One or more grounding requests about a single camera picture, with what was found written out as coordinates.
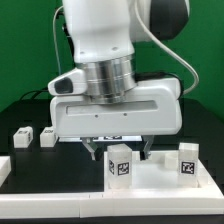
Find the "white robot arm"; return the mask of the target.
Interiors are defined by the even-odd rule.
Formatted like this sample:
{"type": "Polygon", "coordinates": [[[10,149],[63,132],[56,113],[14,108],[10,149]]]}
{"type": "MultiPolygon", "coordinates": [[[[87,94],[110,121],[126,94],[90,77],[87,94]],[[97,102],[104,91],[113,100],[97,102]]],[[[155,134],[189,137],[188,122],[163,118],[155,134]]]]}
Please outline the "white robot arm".
{"type": "Polygon", "coordinates": [[[184,67],[189,64],[163,42],[186,25],[189,0],[62,0],[75,67],[48,84],[51,121],[61,138],[79,137],[97,157],[95,137],[140,135],[150,156],[156,135],[182,126],[177,77],[135,73],[135,42],[152,41],[184,67]]]}

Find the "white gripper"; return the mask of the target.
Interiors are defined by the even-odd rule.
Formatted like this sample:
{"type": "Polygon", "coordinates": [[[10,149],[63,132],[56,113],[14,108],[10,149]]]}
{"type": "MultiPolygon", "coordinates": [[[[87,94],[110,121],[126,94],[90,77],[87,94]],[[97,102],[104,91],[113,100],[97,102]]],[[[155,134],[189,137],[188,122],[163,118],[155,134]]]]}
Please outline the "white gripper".
{"type": "Polygon", "coordinates": [[[86,75],[73,69],[49,82],[52,126],[62,138],[80,137],[94,161],[102,149],[90,137],[144,135],[140,159],[151,156],[153,135],[171,135],[182,126],[180,83],[175,78],[140,81],[121,103],[97,104],[85,94],[86,75]]]}

